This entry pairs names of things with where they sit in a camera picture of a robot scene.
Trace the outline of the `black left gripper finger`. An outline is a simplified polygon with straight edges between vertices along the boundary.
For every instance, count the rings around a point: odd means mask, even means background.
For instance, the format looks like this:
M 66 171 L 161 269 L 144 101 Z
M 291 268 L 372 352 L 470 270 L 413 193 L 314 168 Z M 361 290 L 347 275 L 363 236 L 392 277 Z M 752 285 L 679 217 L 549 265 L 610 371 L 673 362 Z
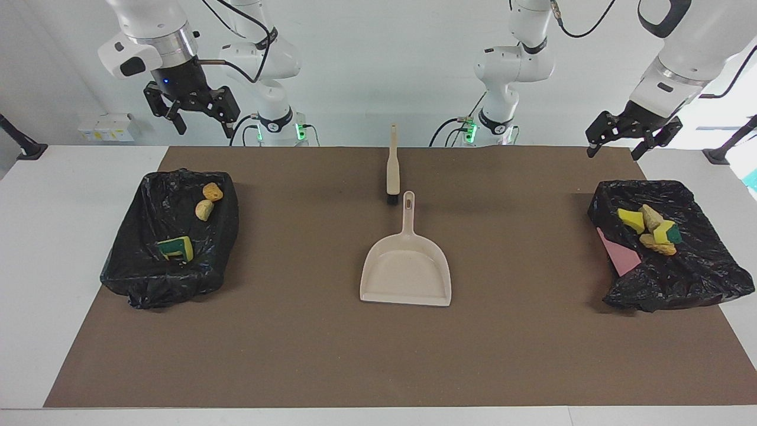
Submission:
M 587 156 L 592 159 L 607 143 L 619 140 L 617 125 L 619 117 L 608 111 L 598 114 L 597 118 L 587 127 L 585 135 L 588 142 Z
M 674 116 L 668 124 L 665 124 L 656 133 L 648 126 L 639 127 L 642 141 L 632 150 L 633 161 L 638 161 L 647 151 L 667 146 L 682 127 L 683 123 L 678 116 Z

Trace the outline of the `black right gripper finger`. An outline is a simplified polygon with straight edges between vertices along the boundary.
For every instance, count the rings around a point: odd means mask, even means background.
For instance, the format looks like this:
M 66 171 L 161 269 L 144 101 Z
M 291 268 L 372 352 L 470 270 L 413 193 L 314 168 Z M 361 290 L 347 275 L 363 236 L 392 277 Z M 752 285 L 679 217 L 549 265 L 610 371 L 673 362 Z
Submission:
M 205 114 L 218 121 L 224 130 L 227 140 L 234 137 L 235 125 L 239 119 L 240 108 L 229 86 L 208 91 L 205 100 Z
M 168 106 L 163 99 L 163 92 L 158 88 L 156 83 L 146 84 L 144 87 L 144 97 L 155 117 L 165 118 L 170 121 L 179 135 L 184 135 L 186 133 L 187 126 L 180 114 L 180 102 L 173 101 L 171 105 Z

